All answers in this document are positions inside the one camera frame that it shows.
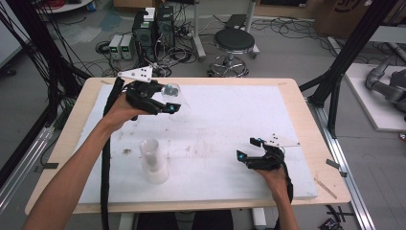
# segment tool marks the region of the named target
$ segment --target white cup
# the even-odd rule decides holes
[[[168,162],[159,150],[156,139],[146,139],[140,143],[141,165],[148,182],[162,184],[169,177]]]

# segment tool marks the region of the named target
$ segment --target forearm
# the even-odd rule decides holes
[[[293,212],[289,197],[286,195],[274,195],[275,202],[278,206],[281,230],[297,230],[298,223]]]
[[[75,210],[87,178],[113,131],[98,123],[82,146],[42,192],[23,229],[63,229]]]

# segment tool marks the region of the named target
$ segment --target metal rail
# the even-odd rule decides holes
[[[323,108],[315,107],[314,105],[309,105],[310,109],[316,114],[315,120],[319,122],[320,130],[325,137],[326,144],[328,145],[331,155],[334,161],[340,165],[340,170],[343,173],[347,173],[344,177],[344,181],[349,188],[351,195],[351,206],[353,208],[354,214],[356,216],[359,227],[362,230],[374,230],[376,229],[373,225],[372,218],[368,212],[367,206],[361,196],[361,193],[356,186],[355,180],[350,171],[349,164],[347,163],[346,157],[338,143],[338,139],[333,137],[327,128],[328,115]]]

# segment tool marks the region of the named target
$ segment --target wheeled stool base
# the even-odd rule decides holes
[[[217,57],[212,61],[211,70],[208,71],[209,77],[214,74],[221,77],[239,78],[249,73],[245,62],[239,57],[233,57],[229,60],[226,56]]]

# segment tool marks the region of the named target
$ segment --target wooden table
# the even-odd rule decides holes
[[[340,173],[330,165],[327,159],[332,159],[327,145],[305,103],[298,85],[292,79],[233,79],[233,78],[167,78],[157,79],[160,83],[178,83],[184,85],[271,85],[278,86],[286,109],[290,115],[293,127],[301,142],[305,160],[314,178],[319,195],[309,200],[294,200],[293,205],[334,204],[350,202],[350,193]],[[93,78],[87,80],[72,113],[62,130],[49,162],[61,166],[72,155],[87,117],[91,112],[99,91],[104,84],[112,84],[113,78]],[[26,213],[33,208],[40,193],[49,183],[57,170],[44,170],[33,194],[27,204]],[[109,212],[129,213],[148,211],[179,211],[205,209],[231,209],[275,206],[273,200],[216,200],[216,201],[179,201],[154,203],[111,204]],[[98,213],[100,205],[79,204],[74,213]]]

